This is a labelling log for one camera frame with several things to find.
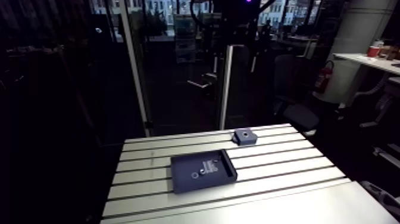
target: small blue block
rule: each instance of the small blue block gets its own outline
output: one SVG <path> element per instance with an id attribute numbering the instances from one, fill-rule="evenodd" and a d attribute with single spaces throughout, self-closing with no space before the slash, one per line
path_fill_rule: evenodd
<path id="1" fill-rule="evenodd" d="M 232 141 L 238 145 L 254 145 L 257 142 L 257 135 L 250 129 L 236 129 Z"/>

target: office chair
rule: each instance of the office chair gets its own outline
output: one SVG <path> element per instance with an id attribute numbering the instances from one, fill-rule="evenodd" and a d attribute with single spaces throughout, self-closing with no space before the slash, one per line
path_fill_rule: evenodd
<path id="1" fill-rule="evenodd" d="M 400 125 L 400 77 L 389 78 L 384 92 L 375 106 L 378 115 L 373 121 L 360 124 L 360 129 L 365 138 L 371 141 L 374 155 L 381 156 L 400 168 L 400 160 L 397 159 L 400 158 L 400 147 L 395 143 Z"/>
<path id="2" fill-rule="evenodd" d="M 314 111 L 298 95 L 299 90 L 296 68 L 296 57 L 292 54 L 283 54 L 275 58 L 274 71 L 274 114 L 283 117 L 301 131 L 310 131 L 317 128 L 320 122 L 321 111 Z M 313 86 L 301 84 L 301 88 L 312 91 Z"/>

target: desk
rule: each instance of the desk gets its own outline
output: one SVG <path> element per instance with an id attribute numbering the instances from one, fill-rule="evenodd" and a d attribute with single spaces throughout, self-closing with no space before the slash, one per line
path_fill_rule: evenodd
<path id="1" fill-rule="evenodd" d="M 388 61 L 382 58 L 368 58 L 365 54 L 333 54 L 335 58 L 354 61 L 375 69 L 380 69 L 397 76 L 400 76 L 400 67 L 395 67 L 392 64 L 399 64 L 399 60 Z"/>
<path id="2" fill-rule="evenodd" d="M 127 140 L 101 223 L 397 223 L 291 125 L 251 129 L 248 147 L 233 130 Z M 171 156 L 220 148 L 236 183 L 172 193 Z"/>
<path id="3" fill-rule="evenodd" d="M 311 59 L 313 57 L 318 39 L 309 38 L 306 36 L 288 36 L 287 39 L 289 41 L 279 39 L 277 42 L 298 48 L 304 48 L 304 53 L 300 55 L 300 57 L 305 57 L 307 59 Z"/>
<path id="4" fill-rule="evenodd" d="M 349 107 L 352 105 L 356 97 L 357 91 L 363 83 L 364 76 L 369 68 L 372 67 L 385 71 L 385 75 L 378 82 L 376 87 L 372 89 L 372 92 L 379 90 L 380 87 L 385 84 L 385 81 L 388 79 L 389 75 L 400 76 L 400 68 L 392 66 L 392 64 L 400 63 L 400 61 L 398 60 L 388 61 L 382 58 L 368 58 L 365 56 L 365 54 L 333 54 L 333 56 L 335 57 L 335 60 L 346 60 L 361 65 L 361 67 L 356 72 L 354 78 L 352 79 L 350 85 L 348 86 L 345 97 L 341 102 L 342 106 L 345 107 Z"/>

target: white label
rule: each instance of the white label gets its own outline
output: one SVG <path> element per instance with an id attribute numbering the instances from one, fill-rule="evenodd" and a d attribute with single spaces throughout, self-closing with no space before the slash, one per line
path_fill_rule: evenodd
<path id="1" fill-rule="evenodd" d="M 218 171 L 218 168 L 212 160 L 203 161 L 203 166 L 205 173 L 214 173 Z"/>

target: round hole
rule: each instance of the round hole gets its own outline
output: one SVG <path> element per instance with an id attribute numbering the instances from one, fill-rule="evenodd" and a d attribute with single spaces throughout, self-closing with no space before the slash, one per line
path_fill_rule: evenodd
<path id="1" fill-rule="evenodd" d="M 193 179 L 199 178 L 199 174 L 198 174 L 198 173 L 192 173 L 192 178 L 193 178 Z"/>

